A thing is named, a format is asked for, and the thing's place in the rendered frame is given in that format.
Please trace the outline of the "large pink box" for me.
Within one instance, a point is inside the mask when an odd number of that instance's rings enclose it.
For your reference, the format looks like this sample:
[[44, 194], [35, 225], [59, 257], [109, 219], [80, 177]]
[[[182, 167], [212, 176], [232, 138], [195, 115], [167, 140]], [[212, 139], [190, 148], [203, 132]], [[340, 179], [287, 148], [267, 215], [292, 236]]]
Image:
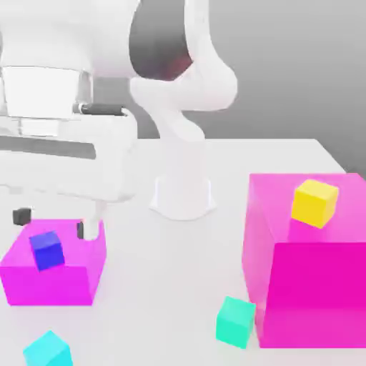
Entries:
[[251, 174], [242, 269], [263, 348], [366, 347], [366, 180], [318, 174], [340, 190], [322, 228], [291, 218], [306, 174]]

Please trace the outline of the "large magenta box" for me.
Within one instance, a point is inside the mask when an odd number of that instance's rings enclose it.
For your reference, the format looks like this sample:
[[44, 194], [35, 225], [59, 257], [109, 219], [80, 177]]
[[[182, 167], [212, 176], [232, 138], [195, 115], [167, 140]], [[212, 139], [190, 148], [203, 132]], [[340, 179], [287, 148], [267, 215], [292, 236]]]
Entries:
[[[97, 292], [107, 246], [104, 223], [91, 241], [77, 237], [77, 219], [34, 219], [0, 261], [0, 279], [10, 305], [91, 305]], [[54, 231], [65, 263], [38, 270], [29, 238]]]

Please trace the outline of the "small yellow cube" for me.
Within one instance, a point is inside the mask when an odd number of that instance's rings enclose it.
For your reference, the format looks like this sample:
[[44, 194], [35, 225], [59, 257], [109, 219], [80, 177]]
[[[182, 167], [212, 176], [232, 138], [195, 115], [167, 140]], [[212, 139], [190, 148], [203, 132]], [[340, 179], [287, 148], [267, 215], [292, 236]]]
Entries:
[[322, 229], [333, 217], [339, 188], [315, 179], [307, 179], [295, 189], [291, 218]]

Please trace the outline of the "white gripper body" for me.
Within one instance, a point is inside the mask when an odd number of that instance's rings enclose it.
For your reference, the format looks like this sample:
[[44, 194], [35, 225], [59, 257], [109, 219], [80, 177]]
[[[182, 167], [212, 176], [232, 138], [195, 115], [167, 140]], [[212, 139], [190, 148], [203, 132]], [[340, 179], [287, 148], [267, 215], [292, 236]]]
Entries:
[[0, 186], [118, 202], [130, 197], [137, 121], [80, 115], [55, 137], [0, 129]]

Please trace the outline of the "small green cube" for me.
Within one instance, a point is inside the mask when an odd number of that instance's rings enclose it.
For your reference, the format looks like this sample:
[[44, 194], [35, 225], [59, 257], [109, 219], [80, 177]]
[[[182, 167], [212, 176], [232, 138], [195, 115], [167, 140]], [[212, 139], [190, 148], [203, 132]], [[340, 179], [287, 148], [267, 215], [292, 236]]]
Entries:
[[256, 305], [226, 296], [216, 319], [216, 339], [245, 349], [254, 327]]

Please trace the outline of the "small cyan cube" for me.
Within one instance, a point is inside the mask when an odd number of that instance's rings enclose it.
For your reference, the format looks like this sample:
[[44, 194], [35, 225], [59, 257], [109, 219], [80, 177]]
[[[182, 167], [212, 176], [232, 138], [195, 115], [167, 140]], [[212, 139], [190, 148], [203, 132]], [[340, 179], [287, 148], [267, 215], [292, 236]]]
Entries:
[[26, 366], [74, 366], [69, 345], [51, 330], [23, 351]]

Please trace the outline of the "small blue cube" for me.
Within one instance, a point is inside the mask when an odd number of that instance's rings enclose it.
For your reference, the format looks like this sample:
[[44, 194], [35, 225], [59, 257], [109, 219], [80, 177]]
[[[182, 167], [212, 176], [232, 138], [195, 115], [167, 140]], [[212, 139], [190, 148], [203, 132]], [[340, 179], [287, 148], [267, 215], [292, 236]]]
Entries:
[[61, 240], [55, 231], [31, 236], [29, 242], [36, 267], [39, 271], [65, 263]]

